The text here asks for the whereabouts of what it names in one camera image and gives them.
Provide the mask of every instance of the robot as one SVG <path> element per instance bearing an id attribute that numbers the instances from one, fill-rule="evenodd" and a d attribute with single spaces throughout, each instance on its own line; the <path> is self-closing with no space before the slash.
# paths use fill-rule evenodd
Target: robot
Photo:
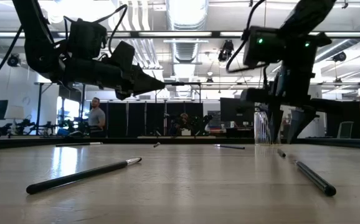
<path id="1" fill-rule="evenodd" d="M 120 42 L 114 51 L 111 40 L 127 11 L 127 5 L 94 22 L 81 19 L 71 22 L 70 34 L 64 40 L 54 42 L 37 0 L 13 0 L 22 28 L 25 32 L 25 53 L 28 65 L 54 83 L 71 88 L 74 82 L 96 85 L 100 89 L 115 89 L 116 97 L 124 100 L 131 94 L 139 95 L 160 90 L 164 83 L 145 74 L 139 65 L 132 65 L 135 49 Z M 123 10 L 119 23 L 111 37 L 99 22 Z M 101 47 L 108 47 L 111 56 L 101 60 Z"/>
<path id="2" fill-rule="evenodd" d="M 308 94 L 315 55 L 318 47 L 331 43 L 324 33 L 309 35 L 332 10 L 335 0 L 301 0 L 288 19 L 279 29 L 251 26 L 250 20 L 260 0 L 253 6 L 247 28 L 242 36 L 242 45 L 227 63 L 229 73 L 263 69 L 263 89 L 249 88 L 241 94 L 241 100 L 261 103 L 259 109 L 266 112 L 271 140 L 277 139 L 283 111 L 281 105 L 296 106 L 292 111 L 292 121 L 287 141 L 291 144 L 303 129 L 316 117 L 317 111 L 339 111 L 340 102 L 324 99 L 311 99 Z M 245 46 L 244 65 L 247 67 L 229 70 L 235 56 Z M 266 68 L 270 63 L 282 61 L 281 69 L 274 81 L 268 83 Z"/>

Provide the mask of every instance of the wooden table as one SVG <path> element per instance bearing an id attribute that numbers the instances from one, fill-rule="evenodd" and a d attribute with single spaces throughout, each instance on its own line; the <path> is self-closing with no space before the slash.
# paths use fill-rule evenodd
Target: wooden table
<path id="1" fill-rule="evenodd" d="M 101 145 L 0 150 L 0 223 L 360 223 L 360 149 Z M 338 193 L 325 197 L 289 157 Z M 142 157 L 35 195 L 29 184 Z"/>

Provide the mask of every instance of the person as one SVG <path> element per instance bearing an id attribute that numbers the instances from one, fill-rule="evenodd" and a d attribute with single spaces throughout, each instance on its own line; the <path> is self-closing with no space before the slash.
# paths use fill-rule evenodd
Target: person
<path id="1" fill-rule="evenodd" d="M 182 113 L 180 116 L 172 118 L 171 129 L 169 134 L 171 136 L 180 136 L 183 128 L 187 128 L 188 114 Z"/>
<path id="2" fill-rule="evenodd" d="M 92 110 L 88 116 L 91 138 L 104 138 L 105 113 L 100 108 L 100 99 L 94 97 L 92 100 Z"/>

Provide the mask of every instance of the computer monitor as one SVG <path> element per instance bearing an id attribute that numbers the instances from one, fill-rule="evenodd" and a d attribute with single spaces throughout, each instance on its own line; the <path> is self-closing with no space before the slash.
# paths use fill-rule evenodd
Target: computer monitor
<path id="1" fill-rule="evenodd" d="M 237 125 L 247 122 L 253 125 L 255 103 L 243 102 L 240 99 L 220 98 L 220 120 L 235 121 Z"/>

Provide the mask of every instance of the gray shirt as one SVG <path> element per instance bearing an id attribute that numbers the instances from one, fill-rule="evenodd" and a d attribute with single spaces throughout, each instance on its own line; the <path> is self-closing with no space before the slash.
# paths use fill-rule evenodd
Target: gray shirt
<path id="1" fill-rule="evenodd" d="M 105 120 L 105 113 L 100 108 L 93 108 L 88 115 L 88 125 L 97 126 L 101 120 Z"/>

